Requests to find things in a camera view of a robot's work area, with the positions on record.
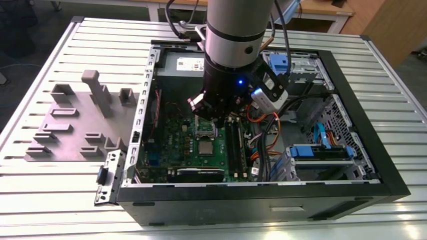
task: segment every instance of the gray cylinder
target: gray cylinder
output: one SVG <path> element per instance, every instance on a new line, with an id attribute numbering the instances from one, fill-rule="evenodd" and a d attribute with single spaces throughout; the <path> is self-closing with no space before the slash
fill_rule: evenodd
<path id="1" fill-rule="evenodd" d="M 253 36 L 265 30 L 273 0 L 212 0 L 206 22 L 221 33 Z"/>
<path id="2" fill-rule="evenodd" d="M 260 52 L 273 0 L 212 0 L 206 5 L 204 50 L 212 62 L 240 68 Z"/>

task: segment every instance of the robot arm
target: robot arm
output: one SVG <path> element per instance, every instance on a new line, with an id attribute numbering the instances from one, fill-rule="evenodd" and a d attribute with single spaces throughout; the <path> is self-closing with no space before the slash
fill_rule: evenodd
<path id="1" fill-rule="evenodd" d="M 290 3 L 298 1 L 285 1 L 286 11 L 297 6 Z M 273 0 L 208 2 L 206 26 L 201 29 L 202 88 L 188 103 L 192 112 L 212 120 L 217 127 L 252 99 L 264 106 L 262 110 L 265 106 L 280 107 L 285 101 L 286 77 L 274 75 L 258 54 L 273 3 Z"/>

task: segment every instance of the black case frame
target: black case frame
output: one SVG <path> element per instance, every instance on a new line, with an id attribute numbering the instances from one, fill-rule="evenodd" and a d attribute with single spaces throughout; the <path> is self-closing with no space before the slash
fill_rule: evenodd
<path id="1" fill-rule="evenodd" d="M 184 52 L 181 46 L 190 43 L 153 41 L 152 44 L 170 47 L 168 50 L 177 47 L 176 51 Z M 140 225 L 329 220 L 411 194 L 332 53 L 294 48 L 290 51 L 318 55 L 381 183 L 122 187 L 116 202 Z M 309 210 L 293 211 L 289 207 Z"/>

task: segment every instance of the table leg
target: table leg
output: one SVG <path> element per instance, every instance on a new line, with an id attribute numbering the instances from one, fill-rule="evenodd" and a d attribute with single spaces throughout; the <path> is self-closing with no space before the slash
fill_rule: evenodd
<path id="1" fill-rule="evenodd" d="M 158 22 L 158 3 L 146 2 L 149 21 Z"/>
<path id="2" fill-rule="evenodd" d="M 336 16 L 336 19 L 328 28 L 326 33 L 328 34 L 338 34 L 341 32 L 341 29 L 344 27 L 344 24 L 346 22 L 348 16 Z"/>
<path id="3" fill-rule="evenodd" d="M 60 1 L 50 1 L 50 4 L 56 12 L 58 12 L 62 9 Z"/>

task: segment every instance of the ram slot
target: ram slot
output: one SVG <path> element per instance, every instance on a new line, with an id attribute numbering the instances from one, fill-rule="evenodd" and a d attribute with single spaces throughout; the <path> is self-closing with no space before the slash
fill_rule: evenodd
<path id="1" fill-rule="evenodd" d="M 237 172 L 237 163 L 236 159 L 238 157 L 238 152 L 234 148 L 234 141 L 237 139 L 233 135 L 233 123 L 232 121 L 225 122 L 225 143 L 226 143 L 226 160 L 228 160 L 228 174 L 229 176 L 233 176 Z"/>
<path id="2" fill-rule="evenodd" d="M 244 167 L 244 159 L 242 159 L 242 138 L 240 133 L 238 123 L 234 121 L 232 123 L 232 136 L 233 136 L 233 150 L 236 152 L 236 159 L 237 162 L 237 174 L 238 176 L 242 174 L 242 167 Z"/>

